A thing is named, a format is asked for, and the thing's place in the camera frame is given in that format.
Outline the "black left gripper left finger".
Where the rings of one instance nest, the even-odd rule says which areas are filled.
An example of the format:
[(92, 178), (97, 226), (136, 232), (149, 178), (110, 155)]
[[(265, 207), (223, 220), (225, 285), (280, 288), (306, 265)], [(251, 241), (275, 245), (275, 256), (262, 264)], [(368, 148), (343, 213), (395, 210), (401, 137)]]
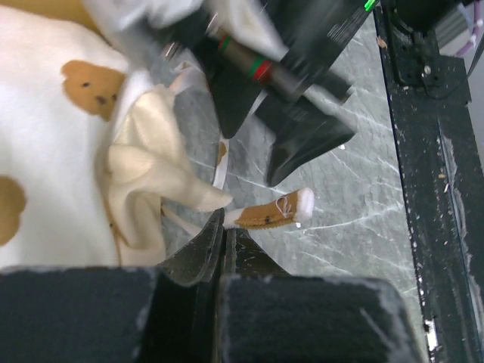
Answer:
[(154, 267), (6, 268), (3, 362), (214, 362), (222, 210)]

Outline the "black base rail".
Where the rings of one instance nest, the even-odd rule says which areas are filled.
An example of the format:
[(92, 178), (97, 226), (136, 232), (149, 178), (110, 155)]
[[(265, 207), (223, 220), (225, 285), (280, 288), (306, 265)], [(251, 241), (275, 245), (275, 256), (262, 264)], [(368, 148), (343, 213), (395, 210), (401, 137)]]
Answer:
[(417, 294), (431, 362), (483, 360), (483, 173), (460, 58), (434, 29), (449, 1), (375, 9)]

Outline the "bear print bed mattress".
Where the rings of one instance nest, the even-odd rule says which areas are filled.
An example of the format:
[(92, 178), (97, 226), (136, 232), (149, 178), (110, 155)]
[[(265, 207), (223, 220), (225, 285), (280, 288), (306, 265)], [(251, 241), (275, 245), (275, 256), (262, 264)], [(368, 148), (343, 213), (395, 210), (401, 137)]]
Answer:
[(81, 23), (1, 7), (1, 266), (143, 266), (166, 258), (164, 206), (229, 205), (228, 141), (212, 182), (191, 167), (177, 95), (205, 86), (194, 64), (171, 85)]

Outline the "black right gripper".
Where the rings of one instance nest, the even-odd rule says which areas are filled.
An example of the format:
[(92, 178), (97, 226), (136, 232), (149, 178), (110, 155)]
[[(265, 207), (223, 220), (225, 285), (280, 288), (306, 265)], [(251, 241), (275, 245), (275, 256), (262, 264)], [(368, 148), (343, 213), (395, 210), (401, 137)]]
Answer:
[(339, 102), (348, 99), (351, 85), (331, 67), (375, 5), (204, 1), (169, 27), (170, 39), (188, 48), (206, 74), (224, 138), (236, 135), (261, 91), (276, 96), (265, 97), (255, 112), (275, 135), (267, 185), (280, 184), (355, 135), (351, 126), (302, 96), (316, 85)]

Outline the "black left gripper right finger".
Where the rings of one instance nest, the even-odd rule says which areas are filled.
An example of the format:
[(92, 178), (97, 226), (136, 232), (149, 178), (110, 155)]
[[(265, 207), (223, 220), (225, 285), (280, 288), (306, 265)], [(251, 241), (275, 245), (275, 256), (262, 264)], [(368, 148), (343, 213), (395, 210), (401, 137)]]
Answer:
[(243, 230), (226, 234), (219, 285), (223, 362), (419, 362), (389, 282), (293, 276)]

